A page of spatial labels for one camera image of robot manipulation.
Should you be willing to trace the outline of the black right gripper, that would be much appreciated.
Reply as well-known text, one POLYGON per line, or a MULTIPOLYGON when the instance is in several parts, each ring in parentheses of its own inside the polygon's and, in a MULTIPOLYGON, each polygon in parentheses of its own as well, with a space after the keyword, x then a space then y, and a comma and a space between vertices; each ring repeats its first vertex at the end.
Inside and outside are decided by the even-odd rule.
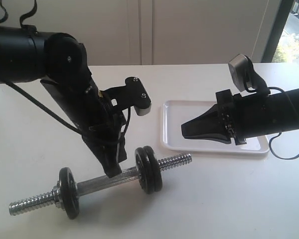
POLYGON ((241 94, 233 95, 231 90, 217 92, 217 104, 202 115, 181 125, 183 137, 223 144, 230 144, 233 138, 236 145, 246 144, 238 109, 241 99, 241 94))

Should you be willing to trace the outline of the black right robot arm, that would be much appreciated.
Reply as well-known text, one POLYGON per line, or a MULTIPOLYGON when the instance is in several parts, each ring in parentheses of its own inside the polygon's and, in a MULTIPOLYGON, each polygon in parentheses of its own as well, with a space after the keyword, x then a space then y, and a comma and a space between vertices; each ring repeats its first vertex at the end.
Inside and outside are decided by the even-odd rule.
POLYGON ((186 139, 242 145, 248 138, 299 129, 299 88, 272 95, 216 93, 217 103, 181 125, 186 139))

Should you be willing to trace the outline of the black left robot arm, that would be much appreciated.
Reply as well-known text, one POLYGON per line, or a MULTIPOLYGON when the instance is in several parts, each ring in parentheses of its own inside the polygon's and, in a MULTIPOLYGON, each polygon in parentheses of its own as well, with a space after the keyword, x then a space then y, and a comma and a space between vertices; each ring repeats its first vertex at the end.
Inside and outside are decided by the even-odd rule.
POLYGON ((0 26, 0 84, 35 80, 77 127, 105 174, 119 175, 127 157, 121 134, 126 121, 94 82, 84 45, 67 33, 0 26))

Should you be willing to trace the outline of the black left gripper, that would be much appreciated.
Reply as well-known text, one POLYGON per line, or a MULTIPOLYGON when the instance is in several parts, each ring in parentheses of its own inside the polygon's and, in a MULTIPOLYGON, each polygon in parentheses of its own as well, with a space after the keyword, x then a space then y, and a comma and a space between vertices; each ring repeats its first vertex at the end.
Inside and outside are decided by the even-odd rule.
POLYGON ((93 79, 87 82, 58 83, 40 81, 53 100, 81 132, 83 142, 101 163, 105 174, 121 174, 120 163, 127 159, 125 137, 121 132, 127 121, 123 112, 112 112, 110 101, 93 79))

